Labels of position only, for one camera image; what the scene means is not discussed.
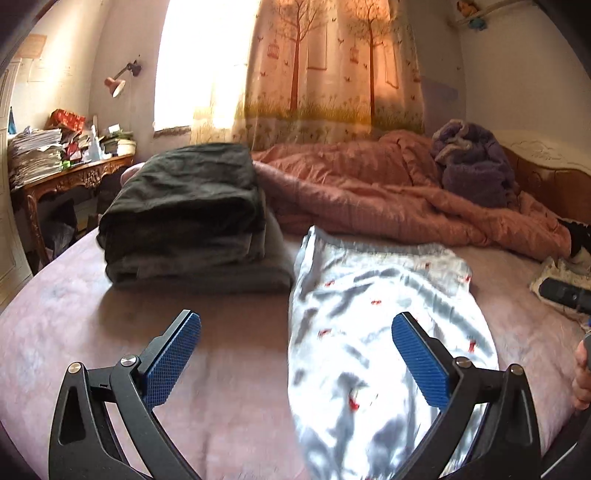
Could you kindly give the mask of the person's right hand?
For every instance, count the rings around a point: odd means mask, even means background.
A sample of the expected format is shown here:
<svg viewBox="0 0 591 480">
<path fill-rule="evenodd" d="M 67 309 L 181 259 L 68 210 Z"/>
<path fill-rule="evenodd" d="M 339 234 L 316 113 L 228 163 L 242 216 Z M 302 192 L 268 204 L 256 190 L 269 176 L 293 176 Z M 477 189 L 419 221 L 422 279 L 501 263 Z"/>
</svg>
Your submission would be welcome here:
<svg viewBox="0 0 591 480">
<path fill-rule="evenodd" d="M 575 376 L 572 382 L 573 404 L 577 410 L 584 411 L 591 402 L 591 374 L 588 368 L 588 351 L 583 341 L 575 350 Z"/>
</svg>

